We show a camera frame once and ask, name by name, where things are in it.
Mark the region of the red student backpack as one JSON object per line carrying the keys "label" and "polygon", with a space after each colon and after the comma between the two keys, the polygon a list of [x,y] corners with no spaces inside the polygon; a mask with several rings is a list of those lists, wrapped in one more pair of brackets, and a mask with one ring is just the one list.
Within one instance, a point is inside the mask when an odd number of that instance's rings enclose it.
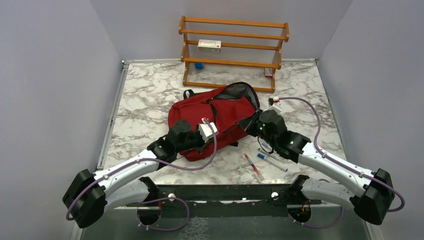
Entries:
{"label": "red student backpack", "polygon": [[[168,113],[169,131],[165,142],[188,161],[195,162],[237,143],[248,134],[238,121],[250,117],[260,108],[258,96],[246,82],[232,83],[211,91],[194,93],[186,90],[184,99],[174,103]],[[218,129],[216,143],[211,142],[202,152],[189,150],[189,136],[199,131],[202,118],[214,122]]]}

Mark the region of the blue capped white marker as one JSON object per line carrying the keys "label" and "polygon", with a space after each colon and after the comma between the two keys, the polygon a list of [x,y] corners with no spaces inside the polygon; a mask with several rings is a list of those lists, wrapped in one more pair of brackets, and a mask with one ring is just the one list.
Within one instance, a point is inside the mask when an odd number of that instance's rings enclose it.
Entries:
{"label": "blue capped white marker", "polygon": [[278,165],[277,163],[274,163],[274,162],[270,161],[270,160],[268,159],[268,157],[267,157],[267,156],[265,156],[265,155],[263,155],[263,154],[261,154],[261,153],[258,153],[258,154],[257,154],[257,157],[258,157],[258,158],[260,158],[260,159],[262,159],[262,160],[263,160],[263,161],[265,161],[266,163],[268,163],[268,164],[270,164],[270,165],[272,165],[272,166],[274,166],[274,167],[278,168],[279,170],[281,170],[281,171],[283,171],[283,172],[287,172],[287,171],[288,171],[288,169],[287,169],[287,168],[285,168],[285,167],[283,167],[283,166],[280,166],[280,165]]}

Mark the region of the red pen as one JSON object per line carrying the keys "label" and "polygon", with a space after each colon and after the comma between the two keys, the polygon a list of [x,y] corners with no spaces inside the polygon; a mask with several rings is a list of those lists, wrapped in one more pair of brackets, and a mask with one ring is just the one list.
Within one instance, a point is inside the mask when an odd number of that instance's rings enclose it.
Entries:
{"label": "red pen", "polygon": [[258,178],[263,181],[264,177],[262,176],[262,174],[260,173],[259,169],[255,166],[255,164],[252,162],[252,160],[250,159],[250,157],[244,153],[243,154],[244,157],[246,158],[246,160],[248,161],[248,163],[251,165],[251,167],[253,168],[254,172],[257,174]]}

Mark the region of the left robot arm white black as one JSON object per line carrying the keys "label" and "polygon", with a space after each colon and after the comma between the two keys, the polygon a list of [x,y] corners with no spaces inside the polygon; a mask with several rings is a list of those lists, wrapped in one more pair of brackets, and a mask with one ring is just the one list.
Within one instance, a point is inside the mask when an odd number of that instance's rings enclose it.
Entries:
{"label": "left robot arm white black", "polygon": [[134,203],[136,198],[144,205],[152,205],[157,191],[141,181],[132,181],[167,166],[181,169],[173,163],[180,152],[202,151],[212,144],[215,155],[217,136],[218,128],[206,117],[195,128],[186,120],[178,120],[166,135],[129,160],[96,172],[79,171],[62,197],[66,220],[75,221],[83,229],[99,220],[105,211]]}

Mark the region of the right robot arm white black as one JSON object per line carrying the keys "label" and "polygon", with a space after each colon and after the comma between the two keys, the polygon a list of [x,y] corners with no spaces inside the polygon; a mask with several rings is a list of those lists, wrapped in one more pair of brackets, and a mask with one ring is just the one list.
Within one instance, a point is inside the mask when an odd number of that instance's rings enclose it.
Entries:
{"label": "right robot arm white black", "polygon": [[297,178],[288,190],[289,199],[300,204],[304,200],[322,200],[352,208],[364,221],[381,225],[395,198],[389,172],[372,171],[324,152],[312,141],[287,129],[275,110],[259,111],[239,121],[246,132],[264,140],[282,158],[311,167],[335,183],[323,183],[310,177]]}

